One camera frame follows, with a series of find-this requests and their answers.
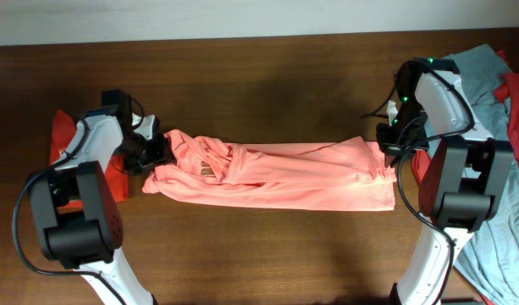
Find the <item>pink printed t-shirt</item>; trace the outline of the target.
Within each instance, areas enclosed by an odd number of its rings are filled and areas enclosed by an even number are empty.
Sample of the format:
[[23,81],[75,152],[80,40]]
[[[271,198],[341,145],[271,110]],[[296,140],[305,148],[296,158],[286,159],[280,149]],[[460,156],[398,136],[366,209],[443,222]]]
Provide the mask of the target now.
[[239,144],[181,130],[165,135],[176,161],[142,187],[179,202],[233,208],[391,211],[393,168],[374,141]]

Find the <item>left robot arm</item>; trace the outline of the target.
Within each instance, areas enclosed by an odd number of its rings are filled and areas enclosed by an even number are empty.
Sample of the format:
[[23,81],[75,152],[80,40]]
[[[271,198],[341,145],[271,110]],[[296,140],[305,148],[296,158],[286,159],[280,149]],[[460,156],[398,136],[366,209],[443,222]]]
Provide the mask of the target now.
[[142,175],[175,162],[170,141],[159,131],[159,120],[143,112],[139,102],[119,89],[104,91],[100,108],[78,119],[76,132],[61,156],[30,175],[19,194],[27,198],[44,257],[62,270],[36,267],[19,242],[19,209],[12,234],[25,266],[48,276],[79,276],[105,304],[154,304],[156,298],[137,279],[122,248],[124,226],[110,191],[106,171],[113,155],[119,171]]

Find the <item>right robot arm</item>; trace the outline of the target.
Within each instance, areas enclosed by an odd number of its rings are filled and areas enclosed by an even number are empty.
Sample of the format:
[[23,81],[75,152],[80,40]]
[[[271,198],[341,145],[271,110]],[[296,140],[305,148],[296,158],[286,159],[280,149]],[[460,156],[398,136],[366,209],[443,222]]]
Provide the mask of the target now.
[[402,199],[422,223],[411,263],[389,294],[391,304],[439,304],[462,248],[499,209],[514,159],[508,141],[496,140],[464,95],[451,59],[414,58],[395,72],[376,139],[385,163],[402,176],[405,161],[425,153],[430,163],[419,183],[418,206]]

